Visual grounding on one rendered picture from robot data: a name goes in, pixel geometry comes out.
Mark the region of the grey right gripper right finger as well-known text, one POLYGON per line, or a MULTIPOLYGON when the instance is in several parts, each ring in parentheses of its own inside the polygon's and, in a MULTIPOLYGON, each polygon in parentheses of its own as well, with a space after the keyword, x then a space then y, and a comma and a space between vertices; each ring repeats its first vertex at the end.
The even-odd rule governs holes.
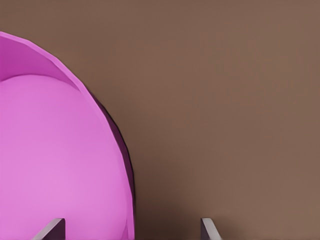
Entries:
POLYGON ((203 217, 200 219, 200 239, 222 240, 222 237, 211 218, 203 217))

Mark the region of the pink plate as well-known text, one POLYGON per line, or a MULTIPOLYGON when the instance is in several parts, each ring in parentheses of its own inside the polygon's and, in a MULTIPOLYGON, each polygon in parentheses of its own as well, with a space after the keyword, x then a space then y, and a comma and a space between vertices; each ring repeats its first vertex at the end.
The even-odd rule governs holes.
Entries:
POLYGON ((0 240, 51 220, 66 240, 134 240, 130 160, 113 120, 55 56, 0 32, 0 240))

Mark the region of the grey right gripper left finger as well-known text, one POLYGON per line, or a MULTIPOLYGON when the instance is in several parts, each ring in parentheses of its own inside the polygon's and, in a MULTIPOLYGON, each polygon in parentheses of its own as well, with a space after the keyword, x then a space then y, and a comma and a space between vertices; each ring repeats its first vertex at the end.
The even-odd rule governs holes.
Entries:
POLYGON ((32 240, 66 240, 66 220, 54 218, 32 240))

